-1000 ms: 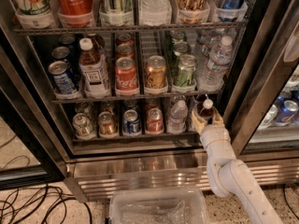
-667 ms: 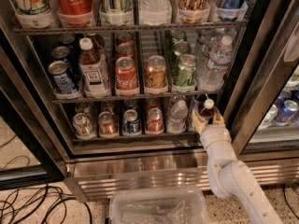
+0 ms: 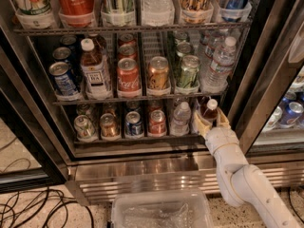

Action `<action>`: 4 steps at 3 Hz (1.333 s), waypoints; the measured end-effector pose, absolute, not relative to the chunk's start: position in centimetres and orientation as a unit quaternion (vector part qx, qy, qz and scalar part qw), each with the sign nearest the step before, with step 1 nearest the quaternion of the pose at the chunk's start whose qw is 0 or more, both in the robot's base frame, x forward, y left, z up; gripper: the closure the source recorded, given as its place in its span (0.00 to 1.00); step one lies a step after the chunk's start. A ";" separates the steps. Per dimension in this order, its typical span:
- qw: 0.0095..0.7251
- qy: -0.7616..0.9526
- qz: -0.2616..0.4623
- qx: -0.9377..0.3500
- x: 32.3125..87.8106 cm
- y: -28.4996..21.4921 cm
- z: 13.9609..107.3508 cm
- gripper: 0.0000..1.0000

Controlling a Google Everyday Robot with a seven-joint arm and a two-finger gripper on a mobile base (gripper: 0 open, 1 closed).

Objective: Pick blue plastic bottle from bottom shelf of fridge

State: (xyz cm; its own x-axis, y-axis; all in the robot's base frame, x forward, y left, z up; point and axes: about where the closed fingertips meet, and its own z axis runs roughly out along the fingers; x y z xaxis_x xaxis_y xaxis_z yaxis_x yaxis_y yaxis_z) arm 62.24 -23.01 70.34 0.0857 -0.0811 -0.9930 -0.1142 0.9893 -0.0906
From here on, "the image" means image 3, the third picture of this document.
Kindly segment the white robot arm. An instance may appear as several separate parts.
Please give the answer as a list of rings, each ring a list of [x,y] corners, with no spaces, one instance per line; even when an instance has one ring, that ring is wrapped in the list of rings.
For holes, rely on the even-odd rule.
[[[197,110],[193,113],[193,122],[216,161],[218,187],[229,205],[252,204],[267,228],[301,228],[263,172],[248,163],[236,133],[221,110],[216,127]]]

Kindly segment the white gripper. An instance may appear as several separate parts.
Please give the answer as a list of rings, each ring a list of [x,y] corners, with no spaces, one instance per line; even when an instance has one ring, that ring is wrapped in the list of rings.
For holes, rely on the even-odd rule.
[[[239,146],[238,137],[236,133],[230,129],[231,125],[228,118],[219,107],[217,108],[217,112],[218,127],[214,128],[212,128],[210,122],[200,116],[198,111],[195,111],[193,115],[194,127],[196,128],[196,131],[205,138],[205,145],[212,155],[222,147],[230,145]]]

